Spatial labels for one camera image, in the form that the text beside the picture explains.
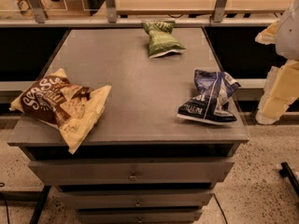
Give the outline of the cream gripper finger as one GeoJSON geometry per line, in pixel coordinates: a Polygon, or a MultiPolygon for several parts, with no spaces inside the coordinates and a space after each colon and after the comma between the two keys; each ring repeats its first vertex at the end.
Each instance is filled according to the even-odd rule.
{"type": "Polygon", "coordinates": [[[269,125],[299,98],[299,62],[288,60],[280,68],[272,66],[263,91],[255,118],[260,124],[269,125]]]}
{"type": "Polygon", "coordinates": [[[277,39],[277,29],[278,21],[274,21],[256,35],[255,41],[264,45],[275,44],[277,39]]]}

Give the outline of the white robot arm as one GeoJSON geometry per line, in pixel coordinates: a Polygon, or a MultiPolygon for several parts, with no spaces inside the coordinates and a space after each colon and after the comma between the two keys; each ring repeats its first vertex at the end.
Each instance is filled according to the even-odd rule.
{"type": "Polygon", "coordinates": [[[299,98],[299,0],[294,0],[279,20],[258,33],[255,41],[274,44],[276,53],[287,59],[280,68],[271,67],[258,105],[256,120],[269,125],[299,98]]]}

